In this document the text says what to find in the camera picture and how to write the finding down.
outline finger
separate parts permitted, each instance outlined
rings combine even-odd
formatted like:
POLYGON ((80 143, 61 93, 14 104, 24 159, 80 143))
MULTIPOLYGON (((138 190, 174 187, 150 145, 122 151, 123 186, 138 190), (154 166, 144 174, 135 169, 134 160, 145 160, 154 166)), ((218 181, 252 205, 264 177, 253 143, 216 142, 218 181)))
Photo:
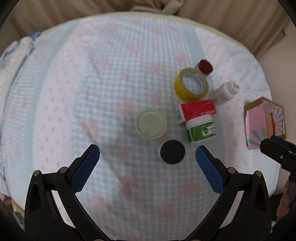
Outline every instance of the finger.
POLYGON ((286 183, 285 183, 285 188, 289 188, 289 186, 290 186, 290 180, 288 179, 287 181, 286 181, 286 183))
POLYGON ((280 206, 286 207, 289 204, 289 193, 286 190, 281 198, 280 206))
POLYGON ((2 193, 0 193, 0 200, 3 202, 4 199, 5 199, 5 196, 2 193))
POLYGON ((279 208, 278 208, 278 210, 276 212, 276 216, 281 218, 283 216, 286 216, 289 211, 290 211, 290 208, 288 206, 286 206, 286 207, 279 206, 279 208))

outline beige cushion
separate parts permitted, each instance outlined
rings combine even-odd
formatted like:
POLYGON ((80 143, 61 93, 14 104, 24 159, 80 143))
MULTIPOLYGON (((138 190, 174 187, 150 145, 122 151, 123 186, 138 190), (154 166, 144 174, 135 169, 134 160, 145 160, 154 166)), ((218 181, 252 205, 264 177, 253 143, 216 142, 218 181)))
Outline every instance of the beige cushion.
POLYGON ((10 18, 7 18, 0 28, 0 56, 3 51, 15 40, 20 40, 21 35, 16 30, 10 18))
POLYGON ((75 18, 118 11, 174 14, 183 0, 20 0, 12 21, 22 36, 75 18))
MULTIPOLYGON (((296 27, 289 22, 284 39, 267 50, 259 63, 265 73, 272 99, 284 107, 287 140, 296 143, 296 27)), ((284 191, 289 173, 280 170, 276 194, 284 191)))
POLYGON ((289 20, 278 0, 184 0, 178 15, 220 30, 256 57, 271 46, 289 20))

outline metal screw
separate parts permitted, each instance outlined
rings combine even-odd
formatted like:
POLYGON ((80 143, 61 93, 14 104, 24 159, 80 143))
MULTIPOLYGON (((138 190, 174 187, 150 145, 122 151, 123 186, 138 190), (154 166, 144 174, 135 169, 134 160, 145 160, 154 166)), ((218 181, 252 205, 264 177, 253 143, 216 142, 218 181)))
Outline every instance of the metal screw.
POLYGON ((36 170, 36 171, 33 172, 33 175, 34 175, 34 176, 38 176, 39 173, 40 173, 40 171, 39 171, 39 170, 36 170))
POLYGON ((233 167, 228 168, 228 172, 234 174, 236 170, 233 167))
POLYGON ((256 171, 256 175, 259 176, 259 177, 261 177, 262 176, 262 172, 256 171))
POLYGON ((66 168, 66 167, 61 167, 60 169, 59 169, 59 172, 60 173, 64 173, 64 172, 66 172, 68 170, 68 168, 66 168))

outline white bottle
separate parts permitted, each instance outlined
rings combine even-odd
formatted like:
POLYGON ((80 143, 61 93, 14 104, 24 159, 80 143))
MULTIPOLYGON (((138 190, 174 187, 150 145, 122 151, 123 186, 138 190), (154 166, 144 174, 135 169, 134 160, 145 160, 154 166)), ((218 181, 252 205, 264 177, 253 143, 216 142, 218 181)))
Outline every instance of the white bottle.
POLYGON ((216 105, 222 105, 233 99, 240 92, 240 86, 235 80, 230 80, 216 89, 210 96, 210 99, 216 105))

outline clear plastic lid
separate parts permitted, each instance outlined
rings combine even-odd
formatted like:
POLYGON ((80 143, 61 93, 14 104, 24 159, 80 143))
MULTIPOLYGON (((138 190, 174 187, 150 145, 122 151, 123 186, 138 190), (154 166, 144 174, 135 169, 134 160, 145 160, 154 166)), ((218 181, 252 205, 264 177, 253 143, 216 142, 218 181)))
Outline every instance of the clear plastic lid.
POLYGON ((153 108, 140 110, 135 116, 135 129, 142 138, 155 140, 166 131, 167 121, 164 114, 153 108))

